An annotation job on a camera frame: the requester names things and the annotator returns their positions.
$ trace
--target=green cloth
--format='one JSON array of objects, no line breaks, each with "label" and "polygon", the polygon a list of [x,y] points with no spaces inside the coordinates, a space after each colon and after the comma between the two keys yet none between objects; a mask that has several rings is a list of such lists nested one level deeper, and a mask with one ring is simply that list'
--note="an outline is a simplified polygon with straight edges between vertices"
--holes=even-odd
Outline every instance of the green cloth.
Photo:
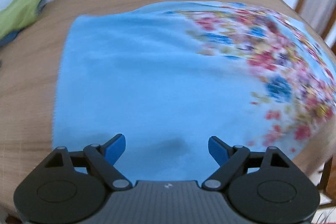
[{"label": "green cloth", "polygon": [[0,39],[12,31],[21,30],[37,20],[37,7],[41,0],[13,0],[0,11]]}]

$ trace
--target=blue flower print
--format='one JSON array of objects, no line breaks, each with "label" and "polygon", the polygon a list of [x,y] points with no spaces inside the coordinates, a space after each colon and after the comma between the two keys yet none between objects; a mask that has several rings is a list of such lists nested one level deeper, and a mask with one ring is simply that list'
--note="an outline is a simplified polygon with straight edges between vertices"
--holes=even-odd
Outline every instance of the blue flower print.
[{"label": "blue flower print", "polygon": [[317,53],[318,53],[319,55],[321,55],[321,51],[320,51],[320,49],[319,49],[318,47],[316,47],[316,45],[314,45],[313,43],[312,43],[312,45],[313,45],[313,47],[315,48],[315,50],[317,51]]},{"label": "blue flower print", "polygon": [[266,89],[270,97],[276,99],[278,103],[289,102],[291,99],[292,88],[285,78],[277,75],[269,79],[266,83]]},{"label": "blue flower print", "polygon": [[227,37],[226,35],[219,35],[219,34],[214,34],[214,33],[205,33],[205,37],[209,39],[210,42],[214,43],[221,43],[225,45],[232,45],[232,39]]},{"label": "blue flower print", "polygon": [[289,63],[289,57],[288,54],[282,54],[280,53],[278,55],[278,58],[276,59],[276,64],[280,66],[287,66]]},{"label": "blue flower print", "polygon": [[235,8],[243,8],[246,6],[245,3],[240,3],[240,2],[229,2],[229,4]]},{"label": "blue flower print", "polygon": [[264,30],[257,26],[254,26],[250,29],[250,34],[256,37],[265,37]]},{"label": "blue flower print", "polygon": [[239,56],[234,56],[234,55],[224,55],[226,58],[231,59],[231,60],[237,60],[240,59]]}]

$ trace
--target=light blue towel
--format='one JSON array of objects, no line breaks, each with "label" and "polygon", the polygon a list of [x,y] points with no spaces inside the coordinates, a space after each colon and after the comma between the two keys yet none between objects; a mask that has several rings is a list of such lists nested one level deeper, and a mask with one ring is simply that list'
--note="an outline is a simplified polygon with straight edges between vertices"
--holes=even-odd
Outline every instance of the light blue towel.
[{"label": "light blue towel", "polygon": [[80,16],[60,64],[52,145],[81,150],[122,133],[115,166],[131,181],[202,182],[218,168],[214,135],[293,158],[334,113],[334,77],[302,24],[265,8],[164,2]]}]

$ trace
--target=round joint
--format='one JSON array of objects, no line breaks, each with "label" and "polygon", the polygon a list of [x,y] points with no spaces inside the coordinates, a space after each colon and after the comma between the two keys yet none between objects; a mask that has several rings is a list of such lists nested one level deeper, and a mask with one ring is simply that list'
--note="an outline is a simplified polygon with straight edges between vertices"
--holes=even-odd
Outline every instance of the round joint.
[{"label": "round joint", "polygon": [[286,203],[295,198],[297,191],[288,182],[270,180],[262,182],[257,188],[258,195],[264,200],[272,203]]},{"label": "round joint", "polygon": [[129,181],[125,179],[117,179],[112,183],[112,185],[116,188],[126,188],[129,185]]},{"label": "round joint", "polygon": [[66,180],[47,182],[37,189],[39,198],[50,203],[61,203],[70,200],[76,193],[77,186]]},{"label": "round joint", "polygon": [[216,189],[221,186],[221,182],[215,179],[209,179],[206,182],[204,182],[204,185],[208,188]]}]

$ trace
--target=small logo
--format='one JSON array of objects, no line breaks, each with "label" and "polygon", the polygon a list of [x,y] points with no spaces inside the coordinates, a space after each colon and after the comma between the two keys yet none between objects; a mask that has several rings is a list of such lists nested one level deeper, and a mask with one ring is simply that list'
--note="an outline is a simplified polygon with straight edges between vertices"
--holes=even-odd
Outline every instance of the small logo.
[{"label": "small logo", "polygon": [[171,183],[165,184],[165,188],[170,189],[171,187],[173,187],[173,185]]}]

